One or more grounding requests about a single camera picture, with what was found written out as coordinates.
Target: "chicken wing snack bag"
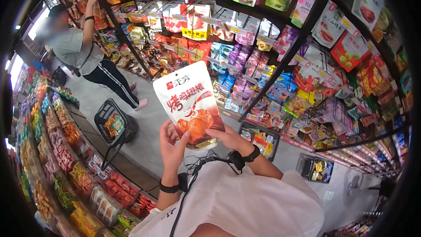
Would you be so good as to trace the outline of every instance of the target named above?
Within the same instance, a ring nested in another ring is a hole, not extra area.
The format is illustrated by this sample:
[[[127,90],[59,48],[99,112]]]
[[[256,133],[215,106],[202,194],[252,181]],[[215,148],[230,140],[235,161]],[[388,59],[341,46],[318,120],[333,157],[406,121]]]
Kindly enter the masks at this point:
[[[187,148],[206,150],[216,146],[217,139],[206,134],[205,129],[224,132],[225,128],[204,61],[162,76],[153,86],[179,136],[190,131]]]

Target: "tiled floor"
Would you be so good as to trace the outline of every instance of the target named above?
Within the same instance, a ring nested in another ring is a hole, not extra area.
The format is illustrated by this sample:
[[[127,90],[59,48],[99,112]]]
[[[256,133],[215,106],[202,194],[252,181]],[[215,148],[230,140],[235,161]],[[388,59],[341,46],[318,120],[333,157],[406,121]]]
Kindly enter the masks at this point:
[[[83,77],[77,78],[71,76],[68,78],[66,87],[70,88],[75,97],[80,101],[80,111],[87,120],[95,126],[93,121],[94,115],[108,99],[113,98],[118,106],[129,115],[133,116],[139,126],[137,137],[129,144],[123,145],[120,152],[129,159],[134,165],[141,168],[150,176],[159,179],[163,172],[161,155],[159,150],[159,128],[168,116],[162,108],[153,87],[128,72],[123,71],[128,82],[136,82],[136,91],[139,98],[147,97],[149,105],[140,112],[135,112],[128,104],[121,100],[115,93],[107,88],[103,88],[98,84],[89,82]],[[239,129],[239,123],[235,120],[222,115],[222,120],[233,129]],[[222,144],[219,144],[213,150],[221,157],[225,157],[229,150]],[[309,154],[307,151],[280,141],[274,164],[281,170],[287,171],[296,169],[300,154]],[[203,152],[186,150],[185,156],[201,155]],[[186,161],[192,161],[193,158],[187,158]],[[133,172],[130,166],[123,167],[123,173]],[[180,167],[179,171],[185,171],[186,167]],[[347,196],[348,183],[358,183],[358,188]],[[380,180],[347,168],[345,166],[335,164],[332,178],[329,184],[321,184],[316,182],[307,182],[308,185],[323,199],[326,191],[334,192],[331,200],[324,200],[325,222],[319,235],[325,231],[336,229],[361,217],[362,212],[371,211],[377,202],[378,191],[369,191],[368,187],[378,185]],[[157,193],[158,189],[154,188],[153,192]]]

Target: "white shirt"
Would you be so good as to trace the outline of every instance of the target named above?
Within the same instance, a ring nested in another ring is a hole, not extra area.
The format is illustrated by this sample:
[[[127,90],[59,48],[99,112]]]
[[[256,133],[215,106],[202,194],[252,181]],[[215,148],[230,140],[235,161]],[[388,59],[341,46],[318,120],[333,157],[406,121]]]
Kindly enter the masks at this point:
[[[152,209],[129,237],[169,236],[181,198],[164,211]],[[203,223],[238,237],[316,236],[324,221],[322,206],[296,171],[278,180],[256,176],[245,166],[238,176],[227,163],[213,161],[202,166],[187,194],[174,237],[189,237]]]

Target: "wrist strap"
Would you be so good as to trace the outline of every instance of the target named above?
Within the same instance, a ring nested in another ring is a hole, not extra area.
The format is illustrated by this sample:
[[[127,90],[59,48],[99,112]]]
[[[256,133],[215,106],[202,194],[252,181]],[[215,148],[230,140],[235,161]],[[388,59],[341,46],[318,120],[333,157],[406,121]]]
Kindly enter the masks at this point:
[[[178,192],[179,188],[180,188],[180,185],[175,185],[172,187],[165,187],[164,185],[162,185],[161,180],[159,180],[159,189],[165,193],[176,193]]]
[[[256,157],[258,157],[259,155],[260,155],[260,149],[258,146],[254,145],[254,151],[251,152],[249,156],[243,157],[243,160],[246,162],[253,162],[256,159]]]

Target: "person's left hand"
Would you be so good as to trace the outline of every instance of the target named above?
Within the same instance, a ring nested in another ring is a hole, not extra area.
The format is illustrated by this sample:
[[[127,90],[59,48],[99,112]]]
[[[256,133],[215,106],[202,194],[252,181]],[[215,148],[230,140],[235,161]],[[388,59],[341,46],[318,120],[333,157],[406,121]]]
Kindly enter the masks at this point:
[[[164,171],[168,170],[177,172],[178,167],[183,162],[184,149],[190,140],[190,131],[186,131],[180,138],[172,123],[171,119],[168,119],[161,125],[160,150],[162,161],[164,162]]]

